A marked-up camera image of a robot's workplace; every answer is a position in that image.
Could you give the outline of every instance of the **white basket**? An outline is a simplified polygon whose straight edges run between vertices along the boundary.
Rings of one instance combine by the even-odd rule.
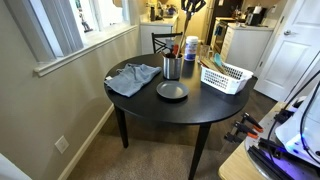
[[[201,67],[201,81],[226,94],[236,94],[241,91],[253,75],[251,71],[227,63],[223,63],[223,67],[231,77],[204,66]]]

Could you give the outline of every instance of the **black chair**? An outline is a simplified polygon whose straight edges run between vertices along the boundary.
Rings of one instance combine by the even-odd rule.
[[[172,33],[172,34],[154,34],[151,33],[151,37],[152,37],[152,45],[153,45],[153,53],[160,53],[161,51],[165,50],[165,49],[169,49],[166,46],[165,43],[165,39],[164,38],[175,38],[177,36],[181,36],[182,38],[182,32],[181,33]]]

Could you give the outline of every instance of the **black table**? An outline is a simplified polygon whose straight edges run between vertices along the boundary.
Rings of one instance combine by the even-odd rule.
[[[106,76],[117,75],[116,70],[123,69],[127,63],[162,68],[163,57],[160,54],[134,57],[114,66]],[[235,95],[227,95],[202,83],[200,75],[201,66],[197,62],[182,62],[181,77],[178,81],[186,85],[190,91],[187,97],[179,101],[168,101],[157,93],[157,85],[166,80],[162,72],[130,98],[108,90],[105,85],[105,91],[115,107],[123,146],[127,148],[129,145],[124,112],[147,121],[200,125],[189,173],[189,179],[193,179],[211,124],[239,112],[249,97],[249,89],[246,87]]]

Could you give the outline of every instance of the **folded towel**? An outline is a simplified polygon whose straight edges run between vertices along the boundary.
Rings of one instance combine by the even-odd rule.
[[[118,75],[110,80],[105,80],[105,84],[115,92],[131,97],[138,92],[141,87],[152,80],[161,71],[161,67],[150,67],[145,64],[126,64],[124,69],[117,70]]]
[[[218,24],[216,27],[216,30],[214,31],[214,35],[221,36],[221,33],[222,33],[222,27],[220,26],[220,24]]]

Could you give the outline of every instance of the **table leg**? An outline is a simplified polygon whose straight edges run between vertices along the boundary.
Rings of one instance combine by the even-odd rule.
[[[192,158],[192,164],[191,169],[189,173],[189,179],[193,179],[194,175],[196,174],[196,170],[200,161],[200,157],[204,148],[204,145],[207,141],[208,134],[210,131],[211,123],[209,124],[202,124],[200,125],[199,132],[198,132],[198,138],[196,142],[196,147],[194,149],[193,158]]]
[[[126,118],[124,116],[124,111],[114,106],[114,110],[116,111],[118,126],[121,134],[122,144],[124,148],[129,146],[128,143],[128,134],[127,134],[127,125],[126,125]]]

